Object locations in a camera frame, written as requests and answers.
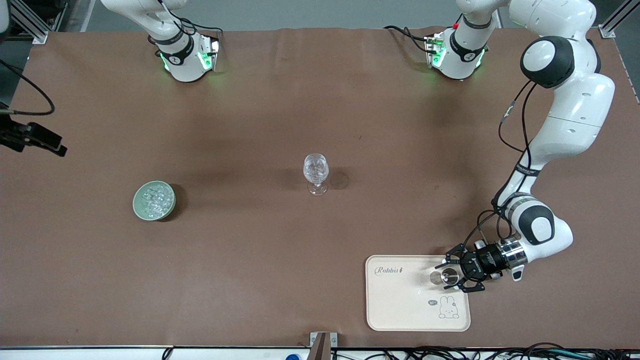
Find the black cable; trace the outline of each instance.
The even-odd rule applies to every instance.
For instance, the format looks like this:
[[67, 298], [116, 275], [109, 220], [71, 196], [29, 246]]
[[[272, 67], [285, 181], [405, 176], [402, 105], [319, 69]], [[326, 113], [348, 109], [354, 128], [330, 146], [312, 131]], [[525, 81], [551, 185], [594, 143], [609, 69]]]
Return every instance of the black cable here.
[[504, 145], [507, 145], [508, 147], [510, 147], [511, 149], [518, 151], [518, 152], [524, 152], [524, 150], [521, 150], [513, 145], [511, 145], [510, 143], [508, 143], [505, 139], [503, 139], [502, 137], [502, 124], [504, 123], [504, 121], [507, 119], [507, 117], [509, 116], [509, 113], [511, 112], [511, 109], [513, 109], [513, 106], [515, 106], [516, 101], [520, 98], [520, 95], [522, 95], [522, 92], [524, 91], [524, 89], [527, 88], [527, 86], [531, 84], [531, 80], [527, 81], [527, 83], [525, 85], [523, 85], [522, 88], [520, 88], [520, 91], [518, 92], [518, 95], [516, 95], [513, 100], [511, 101], [511, 105], [509, 106], [509, 109], [507, 110], [507, 112], [504, 114], [504, 117], [500, 120], [500, 124], [498, 125], [498, 137], [500, 138], [500, 141], [502, 141], [502, 143]]
[[500, 125], [498, 125], [498, 137], [500, 138], [500, 141], [502, 141], [502, 143], [504, 145], [507, 145], [508, 147], [512, 148], [513, 150], [515, 150], [517, 152], [523, 152], [524, 150], [518, 149], [517, 147], [511, 145], [510, 143], [505, 141], [505, 139], [502, 138], [502, 124], [503, 124], [503, 122], [501, 121]]
[[385, 355], [391, 360], [400, 360], [398, 359], [397, 356], [395, 356], [394, 354], [391, 354], [389, 350], [382, 350], [382, 352], [385, 353]]
[[337, 351], [332, 352], [332, 353], [331, 353], [331, 355], [333, 355], [333, 358], [336, 358], [336, 357], [343, 357], [344, 359], [347, 359], [347, 360], [356, 360], [356, 359], [354, 359], [354, 358], [352, 358], [352, 357], [348, 357], [348, 356], [346, 356], [346, 355], [338, 354], [338, 352], [337, 352]]
[[538, 84], [533, 84], [527, 96], [524, 98], [524, 103], [522, 104], [522, 136], [524, 137], [525, 151], [527, 151], [527, 156], [529, 157], [529, 164], [527, 167], [531, 168], [531, 149], [529, 148], [529, 137], [527, 136], [527, 122], [525, 120], [525, 111], [527, 109], [527, 102], [529, 101], [529, 96], [533, 90], [538, 86]]
[[492, 211], [489, 215], [487, 215], [484, 219], [482, 219], [482, 221], [480, 221], [476, 227], [474, 227], [473, 230], [471, 230], [471, 232], [469, 233], [469, 235], [467, 235], [467, 238], [465, 239], [465, 241], [462, 243], [462, 248], [466, 248], [467, 247], [467, 243], [469, 242], [469, 239], [471, 239], [471, 237], [476, 233], [476, 231], [480, 230], [480, 228], [482, 227], [482, 225], [487, 222], [487, 220], [491, 219], [494, 215], [496, 215], [496, 212]]
[[406, 37], [412, 37], [416, 40], [420, 40], [420, 41], [424, 41], [424, 38], [421, 37], [416, 37], [415, 35], [411, 35], [410, 33], [406, 32], [404, 29], [398, 28], [395, 25], [389, 25], [389, 26], [385, 26], [383, 29], [386, 30], [396, 30], [398, 32], [400, 32], [402, 35], [406, 36]]
[[[534, 84], [531, 87], [531, 89], [529, 89], [527, 96], [525, 96], [524, 98], [524, 103], [522, 104], [522, 137], [524, 138], [524, 144], [525, 144], [524, 152], [527, 153], [527, 168], [531, 168], [531, 148], [529, 147], [529, 136], [527, 135], [527, 124], [526, 124], [527, 122], [525, 119], [525, 112], [527, 109], [527, 102], [529, 102], [529, 96], [531, 95], [531, 93], [533, 92], [533, 90], [536, 88], [537, 85], [538, 84]], [[520, 182], [520, 185], [518, 185], [518, 189], [515, 191], [516, 193], [520, 191], [526, 179], [527, 179], [527, 175], [524, 175], [522, 177], [522, 181]]]
[[502, 350], [498, 350], [496, 352], [494, 352], [493, 354], [489, 355], [485, 360], [495, 360], [496, 357], [511, 352], [513, 351], [512, 348], [503, 348]]
[[517, 357], [520, 357], [518, 360], [523, 360], [525, 355], [524, 354], [514, 354], [508, 360], [515, 360]]
[[501, 223], [502, 217], [498, 216], [498, 220], [495, 221], [495, 232], [498, 235], [498, 238], [500, 238], [500, 240], [504, 240], [506, 238], [502, 237], [502, 233], [500, 232], [500, 223]]
[[375, 355], [371, 355], [369, 357], [366, 357], [364, 360], [371, 360], [371, 359], [375, 359], [376, 357], [380, 357], [380, 356], [384, 356], [386, 357], [387, 355], [385, 353], [382, 354], [375, 354]]
[[531, 350], [535, 350], [536, 347], [540, 347], [542, 345], [550, 345], [553, 348], [559, 348], [559, 349], [563, 349], [564, 350], [564, 348], [562, 346], [560, 346], [560, 345], [558, 345], [556, 343], [535, 343], [535, 344], [531, 345], [530, 347], [528, 347], [527, 349], [530, 349], [530, 351]]
[[[405, 352], [410, 354], [415, 360], [422, 360], [426, 356], [436, 356], [444, 360], [469, 360], [463, 352], [451, 347], [423, 346], [405, 350]], [[460, 358], [453, 356], [453, 354], [460, 355]]]
[[503, 213], [498, 214], [498, 216], [501, 217], [501, 219], [503, 219], [504, 221], [507, 222], [507, 226], [509, 226], [509, 236], [507, 238], [512, 237], [513, 235], [515, 235], [515, 230], [513, 229], [513, 224], [509, 221], [509, 219], [507, 219]]
[[180, 19], [180, 21], [185, 22], [189, 25], [191, 25], [191, 27], [195, 30], [195, 28], [200, 28], [200, 29], [204, 29], [204, 30], [216, 30], [219, 31], [220, 33], [223, 33], [224, 30], [222, 30], [221, 28], [217, 27], [217, 26], [204, 26], [204, 25], [199, 25], [196, 24], [195, 22], [185, 18], [185, 17], [179, 17], [177, 15], [175, 15], [173, 12], [171, 12], [171, 14], [175, 17], [177, 17], [178, 19]]
[[478, 214], [478, 218], [476, 219], [476, 225], [480, 224], [480, 218], [486, 213], [493, 213], [493, 210], [484, 210], [480, 214]]
[[173, 17], [175, 17], [175, 18], [178, 18], [178, 17], [177, 17], [177, 16], [175, 16], [175, 15], [171, 12], [171, 10], [169, 10], [169, 8], [168, 8], [168, 7], [167, 7], [167, 5], [164, 3], [164, 1], [163, 1], [163, 0], [157, 0], [157, 1], [158, 1], [158, 3], [159, 3], [160, 5], [162, 5], [162, 7], [163, 7], [163, 8], [164, 8], [164, 9], [165, 9], [165, 10], [166, 10], [166, 11], [167, 11], [171, 16], [172, 16], [171, 21], [172, 21], [172, 22], [173, 22], [173, 23], [178, 27], [178, 30], [180, 30], [180, 32], [181, 32], [181, 33], [183, 33], [183, 34], [185, 34], [185, 35], [189, 35], [189, 36], [191, 36], [191, 34], [189, 34], [188, 32], [186, 32], [186, 31], [184, 30], [184, 24], [182, 24], [182, 21], [180, 21], [180, 22], [181, 22], [181, 24], [180, 24], [180, 25], [178, 25], [178, 23], [177, 23], [177, 22], [175, 21], [175, 19], [173, 18]]
[[413, 358], [413, 360], [420, 360], [420, 358], [417, 357], [413, 352], [405, 351], [404, 353], [406, 354], [404, 360], [409, 360], [410, 357]]
[[49, 103], [49, 107], [50, 109], [48, 111], [44, 111], [44, 112], [36, 112], [36, 111], [20, 111], [20, 110], [12, 110], [9, 109], [11, 111], [12, 114], [17, 114], [17, 115], [31, 115], [31, 116], [44, 116], [44, 115], [49, 115], [52, 114], [54, 111], [56, 111], [56, 106], [53, 105], [53, 101], [51, 101], [51, 98], [44, 92], [42, 91], [42, 89], [34, 84], [31, 80], [29, 80], [26, 76], [22, 75], [19, 71], [14, 69], [14, 66], [11, 64], [8, 64], [6, 62], [4, 62], [4, 60], [0, 59], [0, 63], [2, 65], [4, 65], [4, 67], [6, 67], [7, 69], [9, 69], [9, 71], [11, 71], [12, 73], [18, 75], [21, 79], [23, 79], [24, 81], [26, 81], [27, 83], [29, 83], [29, 85], [31, 85], [34, 89], [38, 90], [38, 92], [45, 98], [45, 100]]
[[413, 42], [413, 44], [414, 44], [418, 49], [420, 49], [422, 52], [424, 52], [424, 53], [428, 53], [428, 54], [436, 54], [436, 52], [435, 52], [435, 51], [433, 51], [433, 50], [427, 50], [427, 49], [425, 49], [424, 47], [420, 46], [420, 44], [418, 44], [418, 41], [426, 42], [426, 40], [424, 39], [424, 37], [417, 37], [417, 36], [415, 36], [415, 35], [411, 34], [411, 31], [410, 31], [410, 30], [409, 30], [409, 28], [407, 28], [406, 26], [404, 27], [404, 29], [400, 29], [400, 28], [398, 28], [397, 26], [389, 25], [389, 26], [385, 26], [383, 29], [399, 31], [402, 35], [404, 35], [404, 36], [406, 36], [406, 37], [410, 38], [410, 39], [411, 39], [411, 41]]
[[7, 65], [8, 65], [9, 67], [13, 68], [14, 70], [18, 70], [18, 71], [21, 71], [21, 72], [22, 72], [22, 71], [24, 71], [24, 69], [23, 69], [23, 68], [21, 68], [21, 67], [18, 67], [18, 66], [15, 66], [15, 65], [11, 65], [11, 64], [7, 64]]

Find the glass base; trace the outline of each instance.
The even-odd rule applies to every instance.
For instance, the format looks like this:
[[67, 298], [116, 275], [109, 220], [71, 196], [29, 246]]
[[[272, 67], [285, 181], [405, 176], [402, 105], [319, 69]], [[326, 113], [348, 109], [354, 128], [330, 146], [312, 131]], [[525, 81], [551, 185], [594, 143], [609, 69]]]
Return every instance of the glass base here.
[[327, 189], [327, 185], [326, 183], [321, 183], [321, 184], [313, 184], [313, 183], [309, 183], [307, 185], [307, 189], [309, 189], [309, 192], [315, 196], [319, 196], [322, 195], [324, 193], [326, 193], [326, 189]]

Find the green led light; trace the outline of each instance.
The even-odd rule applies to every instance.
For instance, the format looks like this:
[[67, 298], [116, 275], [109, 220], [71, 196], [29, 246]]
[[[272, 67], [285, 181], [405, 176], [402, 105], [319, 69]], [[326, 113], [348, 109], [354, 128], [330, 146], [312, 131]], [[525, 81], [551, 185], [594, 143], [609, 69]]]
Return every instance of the green led light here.
[[211, 70], [211, 67], [213, 66], [211, 64], [211, 56], [209, 56], [208, 54], [198, 53], [198, 57], [200, 58], [200, 62], [202, 63], [202, 67], [205, 70]]
[[162, 55], [162, 53], [160, 53], [160, 59], [162, 59], [162, 62], [164, 63], [164, 69], [167, 71], [170, 71], [169, 65], [167, 65], [166, 60], [164, 59], [164, 55]]
[[442, 59], [447, 54], [447, 49], [444, 45], [440, 46], [440, 49], [436, 54], [433, 55], [433, 66], [440, 67], [442, 64]]
[[482, 50], [482, 52], [480, 53], [480, 55], [478, 56], [478, 61], [476, 63], [476, 67], [480, 66], [480, 62], [482, 61], [482, 57], [484, 56], [484, 49]]

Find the floor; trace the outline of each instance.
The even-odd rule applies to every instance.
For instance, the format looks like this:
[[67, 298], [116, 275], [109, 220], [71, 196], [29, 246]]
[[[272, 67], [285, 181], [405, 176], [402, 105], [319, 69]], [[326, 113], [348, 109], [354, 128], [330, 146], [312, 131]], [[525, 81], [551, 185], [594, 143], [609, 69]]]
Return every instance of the floor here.
[[[598, 8], [596, 23], [603, 22], [622, 0], [591, 0]], [[70, 0], [66, 31], [141, 31], [140, 27], [107, 10], [100, 0]], [[281, 28], [382, 28], [386, 25], [424, 28], [450, 25], [459, 15], [451, 0], [192, 0], [178, 15], [191, 21], [219, 26], [227, 31], [259, 31]], [[517, 27], [506, 8], [500, 9], [503, 26]], [[633, 13], [616, 30], [616, 43], [631, 81], [640, 86], [640, 11]], [[0, 58], [23, 67], [31, 49], [24, 42], [0, 45]], [[0, 101], [10, 103], [17, 77], [0, 69]]]

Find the black clamp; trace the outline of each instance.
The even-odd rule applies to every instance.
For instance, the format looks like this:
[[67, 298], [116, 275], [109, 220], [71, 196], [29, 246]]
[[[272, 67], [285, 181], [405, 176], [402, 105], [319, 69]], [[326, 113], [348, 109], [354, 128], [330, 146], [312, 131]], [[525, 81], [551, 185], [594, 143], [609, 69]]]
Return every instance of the black clamp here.
[[[457, 256], [458, 259], [451, 259], [451, 256]], [[462, 269], [462, 276], [460, 277], [460, 279], [458, 280], [458, 282], [456, 282], [453, 285], [447, 285], [444, 287], [445, 290], [451, 289], [451, 288], [455, 288], [457, 287], [458, 289], [460, 289], [463, 293], [474, 293], [477, 291], [483, 291], [484, 290], [484, 285], [482, 284], [482, 282], [487, 278], [486, 275], [480, 275], [480, 273], [476, 274], [476, 272], [478, 272], [476, 263], [477, 261], [474, 261], [475, 255], [472, 252], [469, 252], [464, 244], [458, 244], [457, 246], [455, 246], [453, 249], [449, 250], [446, 252], [445, 254], [445, 262], [436, 266], [436, 269], [439, 268], [443, 268], [447, 265], [460, 265], [460, 268]], [[475, 285], [474, 286], [465, 286], [464, 284], [467, 281], [471, 281], [474, 282]]]
[[20, 124], [6, 114], [0, 115], [0, 145], [17, 152], [22, 152], [25, 146], [35, 146], [61, 157], [67, 153], [62, 136], [35, 122]]

